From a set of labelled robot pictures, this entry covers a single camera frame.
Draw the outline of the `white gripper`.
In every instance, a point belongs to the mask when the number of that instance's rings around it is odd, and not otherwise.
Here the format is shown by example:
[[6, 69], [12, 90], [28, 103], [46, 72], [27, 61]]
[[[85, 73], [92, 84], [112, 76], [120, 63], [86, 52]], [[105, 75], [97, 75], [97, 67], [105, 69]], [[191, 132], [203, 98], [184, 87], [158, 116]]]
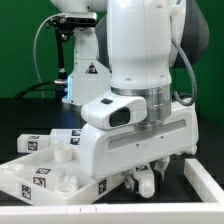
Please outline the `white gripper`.
[[[154, 169], [164, 174], [170, 155], [183, 154], [197, 142], [195, 107], [174, 102], [171, 115], [154, 130], [136, 130], [129, 125], [106, 131], [86, 124], [81, 130], [81, 168], [88, 176], [103, 179], [157, 160]], [[137, 191], [132, 174], [125, 173], [124, 184], [129, 192]]]

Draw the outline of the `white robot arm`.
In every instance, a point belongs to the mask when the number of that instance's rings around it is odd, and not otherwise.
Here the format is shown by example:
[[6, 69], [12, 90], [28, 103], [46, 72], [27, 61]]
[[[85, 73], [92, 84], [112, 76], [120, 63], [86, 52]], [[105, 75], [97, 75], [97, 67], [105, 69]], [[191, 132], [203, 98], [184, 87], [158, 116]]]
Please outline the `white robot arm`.
[[100, 24], [110, 87], [81, 108], [81, 167], [101, 191], [123, 178], [149, 197], [171, 155], [197, 150], [196, 97], [172, 90], [170, 71], [201, 58], [208, 26], [196, 0], [107, 0]]

